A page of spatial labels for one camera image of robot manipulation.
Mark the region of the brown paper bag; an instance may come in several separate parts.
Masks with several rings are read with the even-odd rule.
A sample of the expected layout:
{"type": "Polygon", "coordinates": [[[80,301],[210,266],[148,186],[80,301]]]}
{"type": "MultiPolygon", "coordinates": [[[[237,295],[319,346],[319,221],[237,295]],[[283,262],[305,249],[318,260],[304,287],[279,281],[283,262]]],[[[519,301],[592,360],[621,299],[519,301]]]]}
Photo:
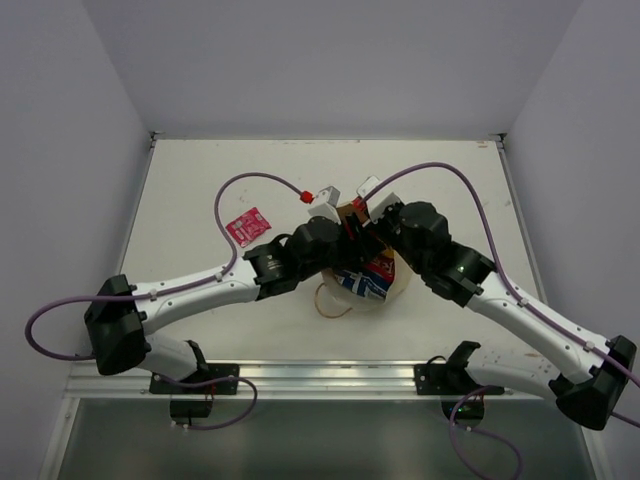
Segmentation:
{"type": "Polygon", "coordinates": [[[326,319],[375,310],[401,295],[412,275],[404,259],[386,248],[361,266],[323,270],[322,283],[314,293],[314,307],[326,319]]]}

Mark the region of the small pink snack packet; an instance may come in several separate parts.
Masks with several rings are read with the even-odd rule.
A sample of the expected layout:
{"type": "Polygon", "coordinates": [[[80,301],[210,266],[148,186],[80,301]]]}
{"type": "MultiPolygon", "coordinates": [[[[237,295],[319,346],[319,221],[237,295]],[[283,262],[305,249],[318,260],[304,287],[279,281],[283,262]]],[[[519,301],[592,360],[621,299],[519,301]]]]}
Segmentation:
{"type": "Polygon", "coordinates": [[[245,248],[270,230],[271,224],[257,207],[252,207],[229,222],[225,229],[239,247],[245,248]]]}

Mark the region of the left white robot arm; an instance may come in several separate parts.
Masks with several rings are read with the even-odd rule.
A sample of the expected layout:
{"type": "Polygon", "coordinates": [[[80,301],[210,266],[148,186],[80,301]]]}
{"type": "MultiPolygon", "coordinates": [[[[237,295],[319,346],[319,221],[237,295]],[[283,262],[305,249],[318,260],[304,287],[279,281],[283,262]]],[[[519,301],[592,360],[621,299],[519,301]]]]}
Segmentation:
{"type": "Polygon", "coordinates": [[[197,392],[208,379],[202,351],[162,329],[207,310],[292,292],[323,270],[358,266],[384,248],[354,215],[345,224],[316,216],[210,270],[136,285],[123,274],[112,276],[84,314],[97,370],[112,376],[140,368],[197,392]]]}

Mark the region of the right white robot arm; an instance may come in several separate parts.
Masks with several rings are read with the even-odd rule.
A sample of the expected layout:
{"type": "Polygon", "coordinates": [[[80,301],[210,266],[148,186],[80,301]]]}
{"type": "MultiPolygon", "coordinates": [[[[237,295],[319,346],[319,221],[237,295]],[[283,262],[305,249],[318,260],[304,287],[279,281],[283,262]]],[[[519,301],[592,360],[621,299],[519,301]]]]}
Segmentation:
{"type": "Polygon", "coordinates": [[[447,360],[451,389],[511,389],[553,401],[575,423],[601,431],[623,393],[637,353],[618,335],[581,327],[522,288],[497,262],[452,240],[447,219],[428,202],[395,200],[371,212],[375,233],[432,292],[508,330],[537,355],[463,342],[447,360]]]}

